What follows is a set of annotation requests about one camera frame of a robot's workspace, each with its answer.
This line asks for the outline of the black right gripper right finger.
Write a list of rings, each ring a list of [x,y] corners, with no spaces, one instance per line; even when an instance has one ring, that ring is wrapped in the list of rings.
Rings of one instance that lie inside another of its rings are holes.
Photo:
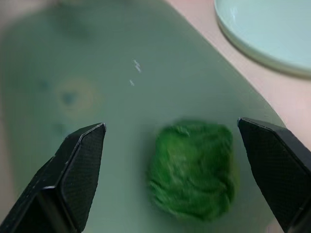
[[[311,233],[311,151],[287,128],[241,117],[252,175],[284,233]]]

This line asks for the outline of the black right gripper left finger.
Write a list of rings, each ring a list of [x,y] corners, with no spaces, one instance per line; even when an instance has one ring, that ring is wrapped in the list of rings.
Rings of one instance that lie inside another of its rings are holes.
[[[0,233],[82,233],[98,186],[106,125],[69,134],[32,177]]]

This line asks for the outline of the large pale green plate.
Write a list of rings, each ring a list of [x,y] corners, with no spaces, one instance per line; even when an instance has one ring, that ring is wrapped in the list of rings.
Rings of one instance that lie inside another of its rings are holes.
[[[237,121],[281,124],[268,102],[162,0],[86,0],[24,13],[0,32],[0,96],[17,199],[65,137],[107,133],[85,233],[268,233],[274,216],[252,176]],[[238,193],[208,223],[182,221],[148,198],[159,130],[177,120],[226,125]]]

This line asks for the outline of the light green plate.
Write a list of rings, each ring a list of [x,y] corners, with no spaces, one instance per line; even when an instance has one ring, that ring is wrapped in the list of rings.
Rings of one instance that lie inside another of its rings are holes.
[[[214,0],[228,41],[254,61],[311,78],[311,0]]]

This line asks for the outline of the green lettuce toy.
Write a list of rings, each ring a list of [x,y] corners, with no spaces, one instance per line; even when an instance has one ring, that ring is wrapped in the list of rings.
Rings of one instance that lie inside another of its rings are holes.
[[[227,126],[181,120],[159,131],[147,183],[151,200],[163,211],[214,221],[229,211],[238,182]]]

